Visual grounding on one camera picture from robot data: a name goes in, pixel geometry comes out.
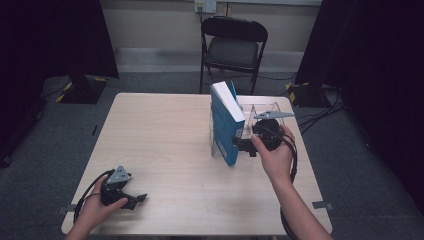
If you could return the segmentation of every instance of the wooden table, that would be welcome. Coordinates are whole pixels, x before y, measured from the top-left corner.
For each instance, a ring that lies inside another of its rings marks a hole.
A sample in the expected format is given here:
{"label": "wooden table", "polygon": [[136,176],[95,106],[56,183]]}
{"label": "wooden table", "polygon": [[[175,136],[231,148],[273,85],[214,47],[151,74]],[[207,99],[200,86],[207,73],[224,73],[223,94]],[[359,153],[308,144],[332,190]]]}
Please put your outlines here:
{"label": "wooden table", "polygon": [[[118,165],[132,173],[123,189],[148,197],[134,211],[120,210],[92,234],[157,236],[285,235],[279,203],[259,157],[240,152],[234,166],[211,156],[210,96],[120,93],[116,96],[72,203],[90,183]],[[292,111],[283,97],[239,96],[241,104],[272,104]],[[331,232],[318,184],[296,119],[285,118],[298,149],[294,185]],[[62,225],[67,233],[73,213]]]}

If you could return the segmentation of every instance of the gray carpet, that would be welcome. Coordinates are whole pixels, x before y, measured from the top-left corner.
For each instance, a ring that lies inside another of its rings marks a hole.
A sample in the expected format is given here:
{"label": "gray carpet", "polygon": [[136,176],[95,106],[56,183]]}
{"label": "gray carpet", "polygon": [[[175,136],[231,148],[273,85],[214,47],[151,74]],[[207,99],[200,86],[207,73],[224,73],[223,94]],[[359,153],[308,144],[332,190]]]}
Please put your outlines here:
{"label": "gray carpet", "polygon": [[[64,216],[56,210],[72,200],[117,93],[195,94],[198,79],[197,72],[123,73],[119,80],[110,79],[96,105],[60,104],[55,102],[60,92],[48,95],[43,116],[11,155],[11,166],[0,169],[0,239],[63,239]],[[290,81],[259,78],[255,95],[282,95]],[[66,77],[46,80],[43,94],[66,82]],[[249,89],[246,79],[234,82],[237,89]],[[334,101],[335,93],[327,92]],[[294,108],[297,117],[322,110]],[[347,111],[318,121],[303,139],[324,201],[335,207],[329,211],[335,239],[424,239],[423,217],[384,162],[367,148],[361,127]]]}

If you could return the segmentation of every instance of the chair seat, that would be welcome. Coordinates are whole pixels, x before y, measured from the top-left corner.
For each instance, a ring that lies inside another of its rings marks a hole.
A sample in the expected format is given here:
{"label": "chair seat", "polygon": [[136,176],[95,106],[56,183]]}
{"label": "chair seat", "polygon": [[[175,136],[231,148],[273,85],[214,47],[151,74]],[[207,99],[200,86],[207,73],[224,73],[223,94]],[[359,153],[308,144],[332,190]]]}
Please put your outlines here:
{"label": "chair seat", "polygon": [[209,45],[205,63],[254,69],[258,48],[256,42],[214,37]]}

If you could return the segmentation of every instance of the chair backrest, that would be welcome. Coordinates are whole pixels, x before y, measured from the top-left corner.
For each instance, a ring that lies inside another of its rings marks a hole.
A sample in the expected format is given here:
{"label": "chair backrest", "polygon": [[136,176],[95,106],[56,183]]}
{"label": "chair backrest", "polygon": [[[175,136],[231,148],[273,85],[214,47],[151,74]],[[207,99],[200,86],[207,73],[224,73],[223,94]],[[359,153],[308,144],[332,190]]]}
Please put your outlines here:
{"label": "chair backrest", "polygon": [[214,16],[205,19],[202,23],[201,31],[202,36],[206,34],[262,43],[266,43],[268,40],[268,31],[260,23],[224,16]]}

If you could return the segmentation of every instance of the wall baseboard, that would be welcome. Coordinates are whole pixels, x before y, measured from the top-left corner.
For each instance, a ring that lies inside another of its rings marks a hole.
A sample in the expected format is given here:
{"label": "wall baseboard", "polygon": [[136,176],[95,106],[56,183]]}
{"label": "wall baseboard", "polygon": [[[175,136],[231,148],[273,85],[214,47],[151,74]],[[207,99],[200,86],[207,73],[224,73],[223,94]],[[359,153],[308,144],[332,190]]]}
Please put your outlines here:
{"label": "wall baseboard", "polygon": [[[200,71],[200,50],[115,48],[118,72]],[[265,51],[260,72],[297,72],[303,52]]]}

